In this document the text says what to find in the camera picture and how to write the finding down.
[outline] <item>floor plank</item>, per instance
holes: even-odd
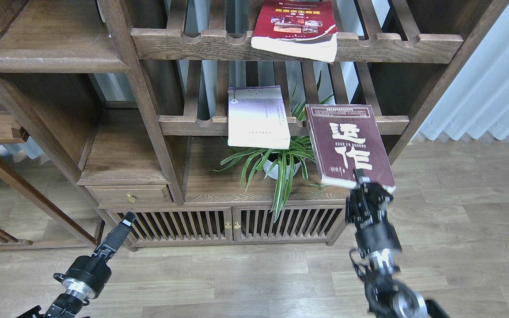
[[[51,163],[6,159],[72,218],[87,207]],[[454,318],[509,318],[509,143],[423,141],[393,166],[397,189],[388,219],[403,244],[395,277]],[[53,221],[0,181],[0,226],[31,238],[65,238]],[[80,316],[172,318],[368,317],[364,286],[348,251],[355,229],[321,243],[122,247],[111,280]],[[64,288],[52,279],[93,248],[0,251],[0,317],[40,304]]]

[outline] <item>potted plant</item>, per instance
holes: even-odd
[[[317,89],[321,82],[321,73],[317,81]],[[324,98],[320,103],[327,103],[333,98],[333,94]],[[305,121],[305,105],[306,102],[297,102],[292,109],[292,116],[296,117],[299,121]],[[274,201],[270,212],[275,213],[274,221],[278,220],[281,211],[284,209],[288,201],[290,191],[292,189],[293,175],[301,168],[303,179],[309,178],[306,159],[315,163],[315,155],[311,147],[309,136],[293,136],[290,139],[288,149],[268,149],[258,147],[237,148],[232,147],[236,153],[223,159],[220,165],[224,166],[220,170],[213,170],[217,172],[225,171],[242,161],[245,160],[243,170],[241,173],[240,186],[245,185],[245,192],[249,188],[253,176],[260,172],[265,171],[266,177],[276,179],[276,187],[274,190]],[[323,187],[322,185],[310,185],[314,187]]]

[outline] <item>drawer knob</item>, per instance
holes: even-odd
[[[137,198],[133,195],[133,193],[127,193],[127,202],[135,203]]]

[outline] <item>book cover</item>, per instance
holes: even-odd
[[[395,189],[394,175],[370,105],[307,105],[309,135],[324,185],[355,188],[353,169]]]
[[[228,145],[288,149],[290,134],[280,86],[230,87]]]
[[[331,63],[337,55],[337,32],[331,2],[264,0],[251,45]]]

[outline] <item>robotic arm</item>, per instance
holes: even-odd
[[[358,249],[349,252],[355,272],[364,283],[369,311],[376,318],[448,318],[433,300],[394,280],[400,268],[394,256],[402,251],[394,226],[388,222],[386,207],[393,197],[378,183],[371,183],[362,169],[354,170],[357,188],[346,201],[347,223],[356,226]],[[353,253],[359,252],[361,262]]]
[[[107,261],[119,250],[131,232],[135,219],[134,213],[127,212],[125,218],[107,234],[91,256],[79,256],[65,274],[54,274],[54,279],[62,283],[66,291],[54,300],[45,314],[39,314],[41,307],[35,306],[17,318],[74,318],[81,308],[89,305],[89,300],[97,298],[105,287],[111,277]]]

